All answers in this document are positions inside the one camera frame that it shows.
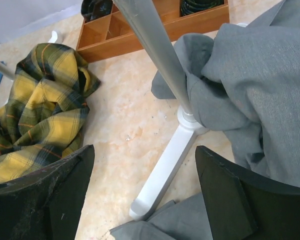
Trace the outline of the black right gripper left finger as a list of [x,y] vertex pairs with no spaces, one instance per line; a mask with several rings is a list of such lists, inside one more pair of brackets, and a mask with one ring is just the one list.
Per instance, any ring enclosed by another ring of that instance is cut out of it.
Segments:
[[95,160],[86,145],[0,184],[0,240],[73,240]]

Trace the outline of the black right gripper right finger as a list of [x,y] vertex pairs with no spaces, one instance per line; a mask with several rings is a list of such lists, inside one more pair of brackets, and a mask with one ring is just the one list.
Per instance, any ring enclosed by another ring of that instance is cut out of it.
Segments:
[[300,240],[300,187],[235,164],[206,146],[195,162],[215,240]]

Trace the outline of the yellow plaid shirt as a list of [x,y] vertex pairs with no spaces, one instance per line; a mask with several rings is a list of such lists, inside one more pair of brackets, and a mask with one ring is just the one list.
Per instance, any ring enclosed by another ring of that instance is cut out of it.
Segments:
[[78,150],[101,85],[71,47],[40,43],[15,69],[0,108],[0,184],[28,175]]

